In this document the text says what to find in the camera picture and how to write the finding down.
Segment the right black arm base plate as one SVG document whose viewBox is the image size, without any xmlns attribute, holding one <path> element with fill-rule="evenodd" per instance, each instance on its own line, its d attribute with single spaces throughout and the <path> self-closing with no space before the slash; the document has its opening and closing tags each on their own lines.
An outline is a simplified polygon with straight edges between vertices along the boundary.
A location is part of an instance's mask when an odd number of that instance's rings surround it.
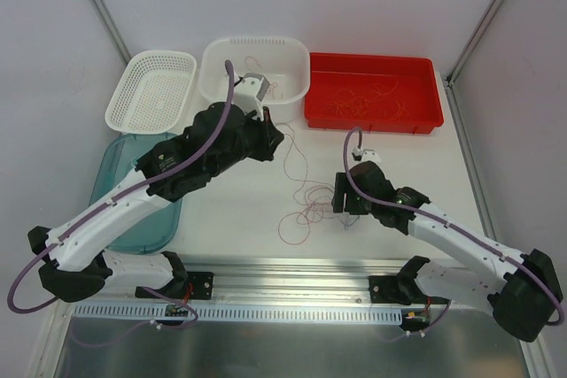
<svg viewBox="0 0 567 378">
<path fill-rule="evenodd" d="M 408 296 L 400 289 L 394 275 L 371 275 L 369 281 L 369 298 L 372 304 L 410 305 Z"/>
</svg>

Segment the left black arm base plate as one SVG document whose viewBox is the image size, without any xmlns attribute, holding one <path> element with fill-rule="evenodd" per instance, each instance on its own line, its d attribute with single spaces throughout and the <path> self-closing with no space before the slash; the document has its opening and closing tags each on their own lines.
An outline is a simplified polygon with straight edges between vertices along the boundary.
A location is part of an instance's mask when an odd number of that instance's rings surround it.
<svg viewBox="0 0 567 378">
<path fill-rule="evenodd" d="M 167 282 L 152 288 L 154 292 L 172 299 L 181 300 L 189 295 L 189 300 L 210 300 L 214 288 L 214 273 L 212 272 L 188 272 L 173 273 L 167 278 Z"/>
</svg>

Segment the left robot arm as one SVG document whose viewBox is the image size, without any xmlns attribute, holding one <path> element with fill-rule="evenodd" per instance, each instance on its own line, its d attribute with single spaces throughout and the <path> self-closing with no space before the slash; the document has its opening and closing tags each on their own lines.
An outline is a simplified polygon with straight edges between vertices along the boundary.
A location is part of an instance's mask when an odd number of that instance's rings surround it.
<svg viewBox="0 0 567 378">
<path fill-rule="evenodd" d="M 133 289 L 137 297 L 183 297 L 188 274 L 176 253 L 124 254 L 110 244 L 238 162 L 273 160 L 283 139 L 267 107 L 244 112 L 233 104 L 211 104 L 180 135 L 140 157 L 119 185 L 78 217 L 28 232 L 32 251 L 43 260 L 43 288 L 67 303 L 108 288 Z"/>
</svg>

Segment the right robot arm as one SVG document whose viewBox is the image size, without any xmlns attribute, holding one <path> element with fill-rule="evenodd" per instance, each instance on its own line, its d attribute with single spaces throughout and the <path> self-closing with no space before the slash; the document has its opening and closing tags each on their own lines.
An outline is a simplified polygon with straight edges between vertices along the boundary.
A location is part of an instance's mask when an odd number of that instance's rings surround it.
<svg viewBox="0 0 567 378">
<path fill-rule="evenodd" d="M 410 187 L 394 188 L 377 164 L 366 161 L 338 172 L 331 205 L 335 213 L 370 215 L 459 263 L 451 268 L 414 256 L 378 283 L 377 295 L 385 302 L 412 305 L 428 297 L 444 298 L 485 312 L 527 343 L 544 327 L 563 324 L 563 293 L 547 254 L 524 253 L 465 229 L 426 195 Z"/>
</svg>

